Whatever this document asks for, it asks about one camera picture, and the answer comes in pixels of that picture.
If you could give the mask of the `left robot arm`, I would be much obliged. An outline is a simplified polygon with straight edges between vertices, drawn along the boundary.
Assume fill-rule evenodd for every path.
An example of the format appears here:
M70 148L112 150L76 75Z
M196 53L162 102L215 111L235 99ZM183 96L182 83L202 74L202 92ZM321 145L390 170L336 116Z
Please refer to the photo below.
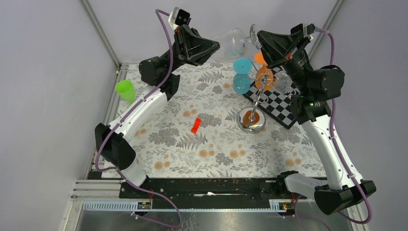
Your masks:
M141 80L147 85L144 92L115 120L96 126L96 158L102 156L113 164L111 168L132 184L130 190L136 197L145 197L149 193L149 185L130 145L133 135L177 93L180 75L173 72L184 64L203 65L219 49L219 42L201 37L196 29L178 26L168 51L140 62Z

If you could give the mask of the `clear wine glass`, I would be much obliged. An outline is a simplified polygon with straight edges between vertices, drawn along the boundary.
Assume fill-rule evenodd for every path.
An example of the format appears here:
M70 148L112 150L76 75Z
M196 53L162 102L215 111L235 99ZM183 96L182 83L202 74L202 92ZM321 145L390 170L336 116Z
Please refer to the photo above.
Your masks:
M252 24L248 36L239 28L212 36L211 40L218 42L220 45L212 58L216 62L223 63L243 57L250 45L260 50L262 44L257 37L259 31L259 26Z
M274 88L282 94L291 94L293 92L292 80L283 71L279 71L274 75Z

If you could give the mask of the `green wine glass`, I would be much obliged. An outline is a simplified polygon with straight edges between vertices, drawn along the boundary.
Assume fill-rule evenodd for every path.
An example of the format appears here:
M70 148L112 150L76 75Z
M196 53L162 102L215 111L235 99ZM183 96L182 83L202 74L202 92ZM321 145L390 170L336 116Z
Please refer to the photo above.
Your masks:
M119 94L121 99L128 102L128 106L131 106L134 103L136 91L131 81L119 81L115 86L115 91Z

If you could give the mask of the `orange wine glass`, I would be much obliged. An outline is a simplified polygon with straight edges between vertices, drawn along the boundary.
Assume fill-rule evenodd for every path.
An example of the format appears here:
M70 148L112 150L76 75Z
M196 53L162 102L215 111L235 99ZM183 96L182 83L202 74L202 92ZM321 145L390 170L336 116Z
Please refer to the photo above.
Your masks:
M257 70L255 86L260 90L264 86L264 91L271 90L274 85L274 74L271 69L267 68L267 63L264 60L262 52L258 52L254 56L254 61L262 66Z

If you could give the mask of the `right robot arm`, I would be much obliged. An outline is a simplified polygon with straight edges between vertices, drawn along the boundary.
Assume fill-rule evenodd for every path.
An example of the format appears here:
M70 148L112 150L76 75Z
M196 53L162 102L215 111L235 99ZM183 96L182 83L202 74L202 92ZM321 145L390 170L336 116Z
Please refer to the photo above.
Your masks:
M314 69L305 51L311 36L302 31L281 35L261 30L256 36L268 68L282 67L299 90L291 99L291 111L311 139L326 173L326 180L318 180L296 171L283 172L276 185L278 196L305 196L326 215L366 201L376 186L362 177L348 157L334 127L335 106L328 104L341 95L343 70L333 64Z

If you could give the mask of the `blue wine glass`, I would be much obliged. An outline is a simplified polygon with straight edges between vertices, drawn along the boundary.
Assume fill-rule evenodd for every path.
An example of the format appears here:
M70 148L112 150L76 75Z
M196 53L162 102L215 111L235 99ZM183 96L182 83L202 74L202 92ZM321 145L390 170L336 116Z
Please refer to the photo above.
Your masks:
M248 58L238 58L233 63L235 76L233 78L233 90L237 94L245 94L251 85L249 72L252 70L252 62Z

